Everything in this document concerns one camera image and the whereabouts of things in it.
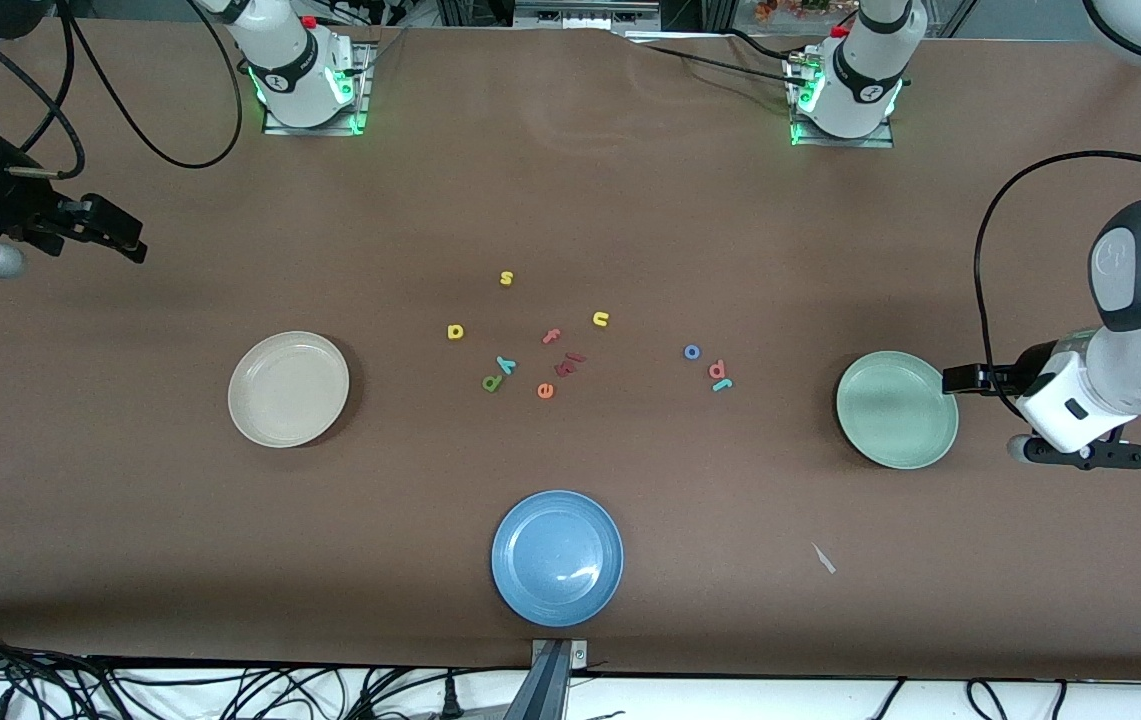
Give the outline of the green plate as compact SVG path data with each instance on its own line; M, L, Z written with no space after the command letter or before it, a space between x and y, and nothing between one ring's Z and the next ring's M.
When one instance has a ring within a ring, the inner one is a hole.
M845 440L884 468L919 470L949 454L958 405L940 370L904 351L872 351L845 369L835 393Z

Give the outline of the beige brown plate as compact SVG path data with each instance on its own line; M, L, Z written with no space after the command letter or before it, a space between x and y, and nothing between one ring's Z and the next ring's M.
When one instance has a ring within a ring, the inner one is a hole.
M347 361L326 337L286 331L264 338L232 370L232 423L254 445L292 448L327 432L349 398Z

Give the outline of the orange artificial flowers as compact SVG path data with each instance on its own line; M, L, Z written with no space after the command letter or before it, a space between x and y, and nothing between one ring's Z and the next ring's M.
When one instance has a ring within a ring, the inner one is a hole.
M770 26L788 22L823 22L836 24L845 15L857 13L861 0L756 0L753 17Z

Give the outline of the brown table cover sheet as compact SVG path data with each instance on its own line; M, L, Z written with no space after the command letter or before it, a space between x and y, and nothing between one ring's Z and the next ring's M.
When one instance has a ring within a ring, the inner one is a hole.
M1059 152L1141 152L1141 70L960 40L909 76L893 149L791 146L763 79L602 31L423 29L379 60L365 135L251 128L191 172L78 70L64 191L136 215L149 254L71 243L0 281L0 639L526 665L541 629L491 542L565 488L624 537L573 629L608 673L1141 678L1141 471L1017 462L1022 424L973 396L948 455L895 471L832 406L867 351L981 359L987 202ZM268 448L227 391L286 331L340 348L350 391Z

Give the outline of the blue plate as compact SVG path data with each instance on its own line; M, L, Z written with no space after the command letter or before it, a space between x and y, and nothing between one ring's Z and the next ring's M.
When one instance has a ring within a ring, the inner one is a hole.
M497 593L519 618L570 628L594 618L614 598L625 550L605 505L570 490L547 490L503 516L489 566Z

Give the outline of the grey power strip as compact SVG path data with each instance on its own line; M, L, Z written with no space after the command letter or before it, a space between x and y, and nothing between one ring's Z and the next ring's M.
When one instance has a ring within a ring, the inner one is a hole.
M513 29L659 32L659 0L513 0Z

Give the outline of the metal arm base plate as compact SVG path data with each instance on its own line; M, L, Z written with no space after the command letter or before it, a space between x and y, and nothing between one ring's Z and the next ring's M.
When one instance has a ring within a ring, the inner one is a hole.
M249 72L265 108L262 132L349 137L365 132L378 46L319 29L280 67Z
M825 60L825 56L814 52L814 46L780 60L784 76L791 81L791 145L890 149L895 145L890 115L903 82L896 82L876 102L857 102L843 83L827 79Z

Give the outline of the metal table edge bracket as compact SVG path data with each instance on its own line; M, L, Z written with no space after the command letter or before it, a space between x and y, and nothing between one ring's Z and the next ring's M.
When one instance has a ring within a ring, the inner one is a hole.
M533 641L532 668L521 683L524 710L519 720L565 720L570 675L586 669L586 648L582 638Z

